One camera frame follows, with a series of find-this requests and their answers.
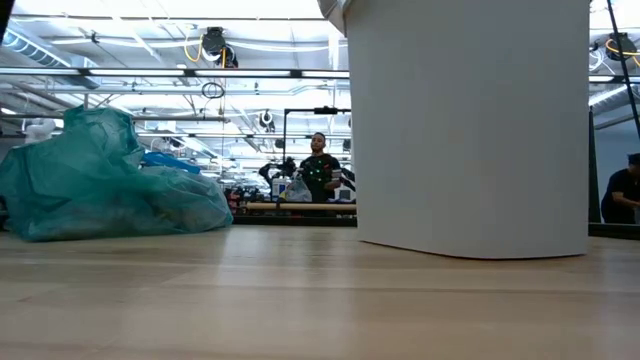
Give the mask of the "light wooden background table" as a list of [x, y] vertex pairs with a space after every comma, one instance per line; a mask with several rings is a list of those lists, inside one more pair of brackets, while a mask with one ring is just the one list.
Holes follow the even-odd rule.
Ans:
[[351, 203], [257, 203], [248, 202], [248, 210], [291, 210], [291, 211], [356, 211], [357, 205]]

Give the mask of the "translucent pale plastic bag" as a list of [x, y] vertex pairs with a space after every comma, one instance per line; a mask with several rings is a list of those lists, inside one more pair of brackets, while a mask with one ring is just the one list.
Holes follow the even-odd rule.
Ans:
[[302, 178], [295, 178], [280, 194], [280, 198], [285, 202], [310, 203], [313, 198], [310, 190]]

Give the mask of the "teal plastic trash bag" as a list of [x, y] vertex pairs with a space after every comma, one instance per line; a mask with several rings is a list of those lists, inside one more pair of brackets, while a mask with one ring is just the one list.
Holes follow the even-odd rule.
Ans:
[[176, 235], [229, 226], [212, 179], [143, 164], [131, 117], [107, 108], [65, 112], [61, 134], [0, 161], [8, 227], [31, 242]]

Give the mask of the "white plastic trash bin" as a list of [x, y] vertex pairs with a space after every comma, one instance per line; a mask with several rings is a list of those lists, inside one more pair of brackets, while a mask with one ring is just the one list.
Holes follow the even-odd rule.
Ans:
[[588, 248], [590, 0], [351, 0], [358, 235], [462, 258]]

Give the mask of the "background robot station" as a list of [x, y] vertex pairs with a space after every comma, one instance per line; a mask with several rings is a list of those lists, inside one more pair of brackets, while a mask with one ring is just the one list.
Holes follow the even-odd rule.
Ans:
[[248, 203], [263, 202], [265, 200], [265, 196], [260, 189], [253, 186], [229, 187], [224, 190], [224, 195], [234, 216], [247, 215], [249, 213]]

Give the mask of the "black partition curtain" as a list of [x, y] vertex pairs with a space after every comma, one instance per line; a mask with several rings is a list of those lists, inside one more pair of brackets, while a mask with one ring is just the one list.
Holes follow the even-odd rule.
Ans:
[[601, 222], [593, 109], [589, 108], [589, 222]]

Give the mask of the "white robot figure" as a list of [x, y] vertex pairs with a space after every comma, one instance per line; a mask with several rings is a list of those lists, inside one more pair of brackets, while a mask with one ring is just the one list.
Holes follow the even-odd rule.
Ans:
[[53, 119], [33, 119], [24, 129], [25, 143], [36, 143], [50, 139], [56, 130]]

